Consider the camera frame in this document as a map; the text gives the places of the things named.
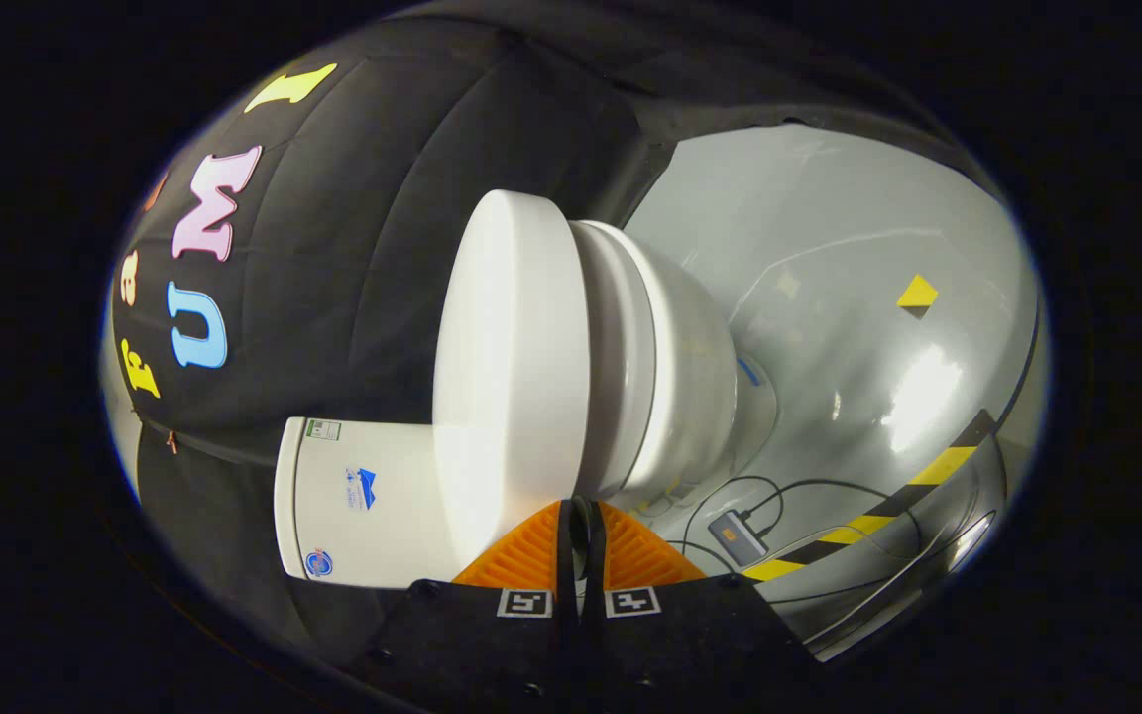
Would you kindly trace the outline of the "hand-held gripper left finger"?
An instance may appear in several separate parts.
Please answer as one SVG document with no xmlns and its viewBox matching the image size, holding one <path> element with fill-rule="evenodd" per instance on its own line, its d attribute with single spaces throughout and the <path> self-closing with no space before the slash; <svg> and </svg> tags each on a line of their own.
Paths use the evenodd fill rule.
<svg viewBox="0 0 1142 714">
<path fill-rule="evenodd" d="M 576 502 L 556 502 L 486 552 L 498 565 L 533 546 L 533 586 L 416 580 L 359 656 L 357 677 L 393 697 L 572 696 L 580 524 Z"/>
</svg>

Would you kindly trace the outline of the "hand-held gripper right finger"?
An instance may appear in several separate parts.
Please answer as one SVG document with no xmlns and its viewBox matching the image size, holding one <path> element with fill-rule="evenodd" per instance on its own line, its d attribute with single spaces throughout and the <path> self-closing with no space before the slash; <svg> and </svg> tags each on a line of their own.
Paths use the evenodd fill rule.
<svg viewBox="0 0 1142 714">
<path fill-rule="evenodd" d="M 815 700 L 819 664 L 739 573 L 608 581 L 608 507 L 584 502 L 584 693 L 590 700 Z"/>
</svg>

